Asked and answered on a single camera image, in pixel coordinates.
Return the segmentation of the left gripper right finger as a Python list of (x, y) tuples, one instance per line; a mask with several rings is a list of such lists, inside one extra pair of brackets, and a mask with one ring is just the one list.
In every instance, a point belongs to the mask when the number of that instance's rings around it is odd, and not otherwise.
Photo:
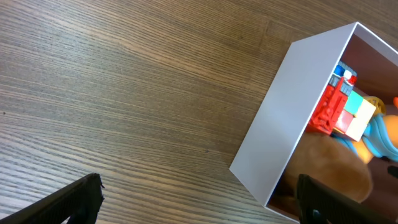
[(296, 190), (301, 224), (393, 224), (375, 211), (300, 174)]

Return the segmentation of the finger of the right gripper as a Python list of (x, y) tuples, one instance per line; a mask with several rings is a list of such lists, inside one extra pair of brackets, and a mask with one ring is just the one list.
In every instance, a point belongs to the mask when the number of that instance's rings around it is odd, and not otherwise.
[(398, 179), (398, 167), (397, 166), (389, 166), (387, 168), (387, 172), (389, 175), (395, 177), (396, 179)]

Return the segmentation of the red toy car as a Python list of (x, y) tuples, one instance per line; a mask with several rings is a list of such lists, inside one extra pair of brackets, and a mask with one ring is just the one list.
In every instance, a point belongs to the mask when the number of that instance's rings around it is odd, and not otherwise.
[(318, 102), (306, 132), (330, 135), (357, 80), (357, 73), (339, 61)]

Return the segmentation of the yellow round toy wheel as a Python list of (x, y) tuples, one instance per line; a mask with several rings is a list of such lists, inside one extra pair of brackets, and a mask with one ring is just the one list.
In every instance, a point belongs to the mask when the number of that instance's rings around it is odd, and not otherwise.
[(380, 98), (376, 96), (365, 96), (364, 99), (375, 106), (376, 109), (373, 113), (374, 116), (377, 114), (386, 114), (386, 106)]

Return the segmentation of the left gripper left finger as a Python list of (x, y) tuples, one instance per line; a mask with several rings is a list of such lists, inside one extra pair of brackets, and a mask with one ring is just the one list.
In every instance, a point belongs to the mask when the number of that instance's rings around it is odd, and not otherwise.
[(88, 174), (19, 210), (1, 224), (95, 224), (104, 201), (99, 174)]

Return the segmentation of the brown plush toy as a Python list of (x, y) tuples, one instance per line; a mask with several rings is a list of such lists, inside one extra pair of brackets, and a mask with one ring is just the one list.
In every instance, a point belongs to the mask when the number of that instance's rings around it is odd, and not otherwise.
[(324, 134), (302, 135), (282, 174), (282, 182), (294, 190), (301, 174), (359, 203), (373, 189), (367, 165), (353, 151)]

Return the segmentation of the multicolour puzzle cube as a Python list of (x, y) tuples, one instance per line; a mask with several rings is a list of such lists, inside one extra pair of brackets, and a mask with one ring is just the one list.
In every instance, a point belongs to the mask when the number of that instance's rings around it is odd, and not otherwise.
[(352, 91), (333, 129), (333, 134), (344, 139), (359, 141), (376, 107)]

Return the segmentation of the orange blue duck toy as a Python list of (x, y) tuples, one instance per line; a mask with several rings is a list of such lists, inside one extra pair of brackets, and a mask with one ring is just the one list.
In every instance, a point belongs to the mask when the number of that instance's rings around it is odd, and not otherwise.
[(333, 137), (353, 151), (365, 164), (374, 157), (397, 162), (397, 115), (377, 114), (370, 119), (359, 141)]

